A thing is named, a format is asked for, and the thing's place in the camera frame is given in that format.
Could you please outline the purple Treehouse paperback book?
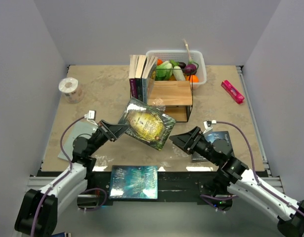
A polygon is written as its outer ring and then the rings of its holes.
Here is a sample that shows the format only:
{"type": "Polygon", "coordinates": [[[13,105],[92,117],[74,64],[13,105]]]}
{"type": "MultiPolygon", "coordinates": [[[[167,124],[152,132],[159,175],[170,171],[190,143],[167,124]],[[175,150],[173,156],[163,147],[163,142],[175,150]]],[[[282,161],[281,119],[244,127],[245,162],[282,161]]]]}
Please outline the purple Treehouse paperback book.
{"type": "Polygon", "coordinates": [[[138,64],[138,55],[130,55],[130,65],[129,65],[129,82],[130,82],[130,95],[133,98],[137,98],[137,91],[136,91],[136,68],[138,64]]]}

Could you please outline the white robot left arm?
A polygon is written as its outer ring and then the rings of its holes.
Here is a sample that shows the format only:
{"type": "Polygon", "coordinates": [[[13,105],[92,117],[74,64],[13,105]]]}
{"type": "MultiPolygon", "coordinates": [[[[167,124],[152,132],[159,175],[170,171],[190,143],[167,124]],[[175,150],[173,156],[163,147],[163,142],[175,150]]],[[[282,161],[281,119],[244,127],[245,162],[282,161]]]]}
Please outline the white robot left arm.
{"type": "Polygon", "coordinates": [[[68,167],[47,185],[38,190],[29,189],[24,194],[14,229],[31,237],[51,236],[64,209],[79,194],[90,194],[95,190],[95,158],[92,154],[106,142],[115,142],[128,129],[127,124],[101,120],[90,137],[77,136],[68,167]]]}

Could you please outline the Little Women book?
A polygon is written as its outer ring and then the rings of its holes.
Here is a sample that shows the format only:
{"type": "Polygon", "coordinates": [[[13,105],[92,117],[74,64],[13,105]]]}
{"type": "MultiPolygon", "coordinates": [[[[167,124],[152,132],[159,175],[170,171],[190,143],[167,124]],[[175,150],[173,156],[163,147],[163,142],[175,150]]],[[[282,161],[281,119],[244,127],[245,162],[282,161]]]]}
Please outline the Little Women book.
{"type": "Polygon", "coordinates": [[[143,89],[142,89],[142,74],[144,72],[146,64],[146,55],[136,56],[136,71],[135,71],[135,85],[136,85],[136,98],[143,101],[143,89]]]}

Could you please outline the purple paperback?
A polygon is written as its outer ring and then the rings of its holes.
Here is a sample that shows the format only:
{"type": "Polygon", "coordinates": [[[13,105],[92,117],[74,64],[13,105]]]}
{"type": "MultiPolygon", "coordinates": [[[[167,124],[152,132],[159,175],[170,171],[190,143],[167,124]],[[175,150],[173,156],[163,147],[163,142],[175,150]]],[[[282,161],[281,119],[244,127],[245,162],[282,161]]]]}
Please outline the purple paperback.
{"type": "Polygon", "coordinates": [[[148,95],[150,91],[151,84],[155,78],[156,66],[158,58],[154,55],[146,57],[144,64],[142,76],[141,76],[141,85],[142,85],[142,101],[147,104],[148,95]]]}

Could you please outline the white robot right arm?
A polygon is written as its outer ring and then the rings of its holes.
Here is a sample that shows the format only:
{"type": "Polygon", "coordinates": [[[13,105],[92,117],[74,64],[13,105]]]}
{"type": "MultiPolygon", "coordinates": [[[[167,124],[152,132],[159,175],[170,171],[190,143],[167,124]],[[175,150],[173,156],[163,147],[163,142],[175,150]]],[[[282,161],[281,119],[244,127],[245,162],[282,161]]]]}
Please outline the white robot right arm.
{"type": "Polygon", "coordinates": [[[216,194],[229,192],[268,215],[286,237],[304,234],[304,200],[297,201],[269,185],[256,172],[233,155],[225,139],[207,141],[199,127],[169,139],[187,154],[198,153],[218,166],[217,175],[208,184],[216,194]]]}

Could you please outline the green yellow fantasy book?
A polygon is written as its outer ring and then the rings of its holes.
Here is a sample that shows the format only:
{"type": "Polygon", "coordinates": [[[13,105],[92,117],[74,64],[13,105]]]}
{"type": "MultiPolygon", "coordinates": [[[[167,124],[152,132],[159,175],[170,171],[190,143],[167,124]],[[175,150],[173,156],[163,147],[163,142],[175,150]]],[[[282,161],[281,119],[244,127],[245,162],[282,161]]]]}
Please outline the green yellow fantasy book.
{"type": "Polygon", "coordinates": [[[126,124],[126,134],[160,151],[164,147],[176,120],[163,111],[132,97],[119,119],[126,124]]]}

